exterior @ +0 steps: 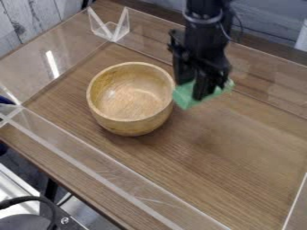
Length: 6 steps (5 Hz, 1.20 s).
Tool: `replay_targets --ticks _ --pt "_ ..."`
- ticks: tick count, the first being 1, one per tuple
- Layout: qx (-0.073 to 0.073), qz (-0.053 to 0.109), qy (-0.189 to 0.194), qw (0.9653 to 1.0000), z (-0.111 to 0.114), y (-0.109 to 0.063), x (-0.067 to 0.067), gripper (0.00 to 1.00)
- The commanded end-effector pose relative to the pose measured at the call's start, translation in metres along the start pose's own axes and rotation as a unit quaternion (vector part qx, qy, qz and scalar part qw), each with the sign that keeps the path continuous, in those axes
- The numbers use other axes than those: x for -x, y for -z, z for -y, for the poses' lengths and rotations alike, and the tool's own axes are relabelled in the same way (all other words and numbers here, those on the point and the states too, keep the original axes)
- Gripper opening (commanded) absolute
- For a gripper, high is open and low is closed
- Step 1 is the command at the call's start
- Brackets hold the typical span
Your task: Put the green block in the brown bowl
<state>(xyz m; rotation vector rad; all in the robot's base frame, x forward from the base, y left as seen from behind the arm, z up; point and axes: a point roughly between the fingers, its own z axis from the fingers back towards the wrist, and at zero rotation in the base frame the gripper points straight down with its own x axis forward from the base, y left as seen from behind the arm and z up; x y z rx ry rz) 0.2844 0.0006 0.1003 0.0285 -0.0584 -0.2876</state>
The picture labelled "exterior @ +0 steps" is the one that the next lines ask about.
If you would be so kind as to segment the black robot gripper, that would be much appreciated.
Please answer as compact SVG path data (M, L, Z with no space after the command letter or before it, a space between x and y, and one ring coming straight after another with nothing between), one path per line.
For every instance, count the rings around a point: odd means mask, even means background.
M184 29L170 30L175 82L182 85L195 79L192 96L196 101L208 97L217 87L225 88L222 74L231 70L226 57L234 19L231 1L186 0Z

